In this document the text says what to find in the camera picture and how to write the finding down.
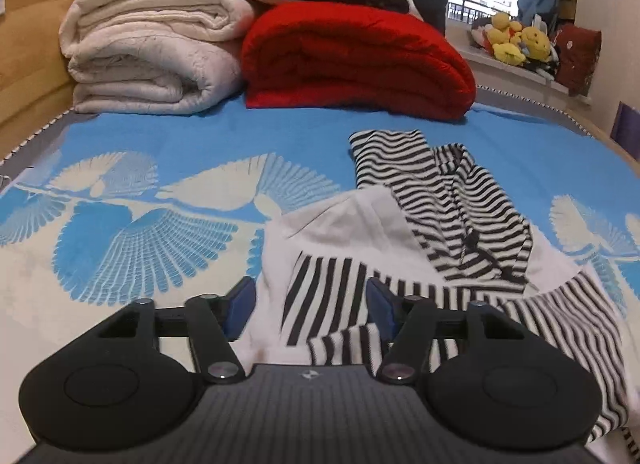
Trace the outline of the thin-striped black white garment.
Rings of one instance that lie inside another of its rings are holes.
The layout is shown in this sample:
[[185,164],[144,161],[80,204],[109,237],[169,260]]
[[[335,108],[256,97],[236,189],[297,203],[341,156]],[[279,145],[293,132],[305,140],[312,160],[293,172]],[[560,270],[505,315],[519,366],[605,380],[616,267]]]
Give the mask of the thin-striped black white garment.
[[349,144],[358,188],[393,191],[448,285],[489,300],[596,378],[602,409],[590,437],[627,426],[634,400],[622,318],[593,272],[550,245],[462,144],[430,146],[418,130],[364,130]]

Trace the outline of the wide-striped black white garment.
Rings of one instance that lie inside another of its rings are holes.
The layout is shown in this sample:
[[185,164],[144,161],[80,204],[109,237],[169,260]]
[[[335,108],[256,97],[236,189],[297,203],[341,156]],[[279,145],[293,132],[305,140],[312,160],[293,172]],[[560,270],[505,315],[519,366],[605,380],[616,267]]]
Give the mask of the wide-striped black white garment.
[[245,369],[380,365],[386,343],[368,317],[366,284],[463,310],[474,299],[509,299],[445,281],[384,186],[340,193],[267,224],[256,307],[234,348]]

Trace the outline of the blue white patterned bedspread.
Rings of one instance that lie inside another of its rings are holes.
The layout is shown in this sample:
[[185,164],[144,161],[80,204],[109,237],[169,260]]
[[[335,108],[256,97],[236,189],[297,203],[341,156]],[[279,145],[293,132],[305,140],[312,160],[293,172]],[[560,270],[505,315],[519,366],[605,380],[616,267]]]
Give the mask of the blue white patterned bedspread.
[[25,453],[18,386],[135,298],[177,306],[262,273],[267,224],[358,188],[349,138],[460,143],[546,241],[599,279],[639,369],[639,180],[566,113],[483,92],[457,123],[385,112],[67,114],[1,165],[1,458]]

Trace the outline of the cream folded quilt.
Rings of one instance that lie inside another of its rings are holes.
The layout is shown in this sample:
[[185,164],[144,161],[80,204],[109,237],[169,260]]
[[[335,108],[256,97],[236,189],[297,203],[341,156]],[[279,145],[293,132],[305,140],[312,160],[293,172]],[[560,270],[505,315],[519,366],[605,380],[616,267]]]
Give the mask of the cream folded quilt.
[[74,0],[58,30],[77,113],[191,115],[242,86],[247,0]]

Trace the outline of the red folded blanket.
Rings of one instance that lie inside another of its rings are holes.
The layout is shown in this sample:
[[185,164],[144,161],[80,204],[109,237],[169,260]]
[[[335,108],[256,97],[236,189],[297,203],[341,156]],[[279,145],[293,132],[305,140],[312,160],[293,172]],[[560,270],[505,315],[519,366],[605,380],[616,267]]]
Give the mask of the red folded blanket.
[[358,108],[456,122],[476,99],[473,72],[411,14],[293,2],[260,16],[241,52],[245,102],[261,108]]

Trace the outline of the yellow plush toy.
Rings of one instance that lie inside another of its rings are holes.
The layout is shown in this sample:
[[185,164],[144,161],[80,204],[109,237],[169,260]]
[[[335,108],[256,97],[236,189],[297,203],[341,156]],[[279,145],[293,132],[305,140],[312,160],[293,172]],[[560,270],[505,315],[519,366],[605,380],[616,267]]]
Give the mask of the yellow plush toy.
[[526,62],[520,46],[523,25],[510,14],[497,12],[483,28],[484,48],[501,63],[521,66]]
[[551,58],[551,42],[548,36],[533,26],[522,29],[520,46],[529,60],[547,63]]

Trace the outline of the dark red cushion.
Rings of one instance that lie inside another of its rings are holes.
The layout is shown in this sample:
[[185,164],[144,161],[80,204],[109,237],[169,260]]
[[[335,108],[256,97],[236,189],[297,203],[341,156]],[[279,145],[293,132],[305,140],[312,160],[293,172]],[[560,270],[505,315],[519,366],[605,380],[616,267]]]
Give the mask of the dark red cushion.
[[554,35],[553,45],[559,56],[555,81],[571,96],[586,96],[600,58],[602,32],[563,24]]

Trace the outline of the wooden bed frame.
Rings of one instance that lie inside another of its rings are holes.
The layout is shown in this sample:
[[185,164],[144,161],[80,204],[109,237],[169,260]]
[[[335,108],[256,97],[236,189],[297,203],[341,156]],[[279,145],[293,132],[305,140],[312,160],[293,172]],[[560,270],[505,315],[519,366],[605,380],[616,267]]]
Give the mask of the wooden bed frame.
[[1,15],[1,155],[72,106],[74,82],[58,28],[74,0],[4,0]]

